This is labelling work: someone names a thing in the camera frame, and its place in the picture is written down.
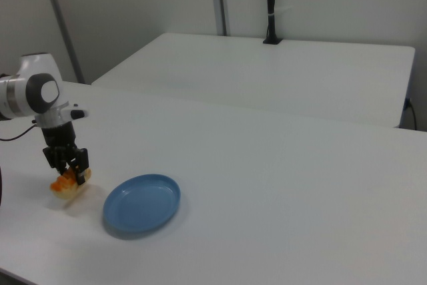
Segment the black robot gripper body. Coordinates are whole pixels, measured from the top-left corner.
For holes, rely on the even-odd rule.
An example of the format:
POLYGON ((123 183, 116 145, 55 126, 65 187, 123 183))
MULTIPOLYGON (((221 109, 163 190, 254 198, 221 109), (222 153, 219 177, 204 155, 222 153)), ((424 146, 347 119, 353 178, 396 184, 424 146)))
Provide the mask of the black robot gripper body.
POLYGON ((85 148, 78 148, 75 144, 75 131, 72 123, 57 127, 41 129, 47 147, 43 153, 52 168, 61 170, 73 163, 86 163, 89 167, 89 156, 85 148))

